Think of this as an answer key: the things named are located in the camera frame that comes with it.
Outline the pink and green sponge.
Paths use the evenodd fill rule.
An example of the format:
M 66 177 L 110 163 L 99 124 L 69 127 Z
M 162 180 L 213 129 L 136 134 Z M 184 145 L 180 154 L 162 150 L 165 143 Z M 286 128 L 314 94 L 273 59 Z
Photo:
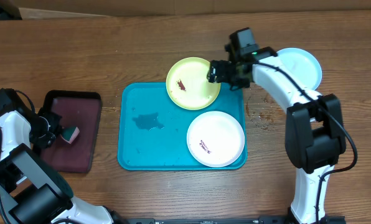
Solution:
M 62 132 L 60 133 L 60 136 L 65 142 L 71 144 L 77 138 L 79 133 L 80 133 L 80 130 L 78 127 L 71 126 L 68 128 L 63 128 Z

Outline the yellow-green plate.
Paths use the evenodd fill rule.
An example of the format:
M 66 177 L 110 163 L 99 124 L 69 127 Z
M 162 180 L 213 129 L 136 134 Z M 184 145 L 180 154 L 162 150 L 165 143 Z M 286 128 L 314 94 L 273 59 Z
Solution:
M 186 110 L 200 110 L 211 105 L 220 93 L 220 83 L 210 83 L 207 74 L 210 62 L 199 57 L 188 57 L 176 62 L 166 77 L 170 99 Z

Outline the light blue plate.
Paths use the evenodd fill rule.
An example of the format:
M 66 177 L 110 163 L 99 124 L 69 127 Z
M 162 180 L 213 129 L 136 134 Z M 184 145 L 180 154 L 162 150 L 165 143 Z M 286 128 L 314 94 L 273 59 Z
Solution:
M 322 68 L 315 56 L 299 48 L 281 49 L 277 54 L 299 81 L 309 89 L 317 90 L 322 80 Z

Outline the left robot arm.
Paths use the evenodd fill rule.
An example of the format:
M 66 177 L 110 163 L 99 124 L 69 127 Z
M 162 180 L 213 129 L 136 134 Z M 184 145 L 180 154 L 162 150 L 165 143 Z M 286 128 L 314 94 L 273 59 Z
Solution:
M 57 136 L 78 130 L 60 125 L 61 116 L 35 111 L 23 92 L 0 89 L 0 216 L 4 223 L 127 223 L 116 211 L 74 196 L 67 181 L 31 148 L 50 147 Z

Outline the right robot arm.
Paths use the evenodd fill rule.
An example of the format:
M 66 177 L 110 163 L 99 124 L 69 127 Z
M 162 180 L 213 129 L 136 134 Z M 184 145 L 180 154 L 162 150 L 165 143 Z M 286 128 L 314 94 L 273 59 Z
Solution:
M 358 158 L 344 127 L 340 100 L 304 85 L 277 51 L 259 47 L 250 28 L 229 39 L 228 60 L 210 61 L 208 82 L 228 83 L 232 90 L 254 83 L 286 113 L 285 149 L 296 168 L 296 185 L 288 213 L 277 218 L 279 223 L 345 223 L 345 217 L 329 217 L 324 211 L 330 175 L 350 170 Z

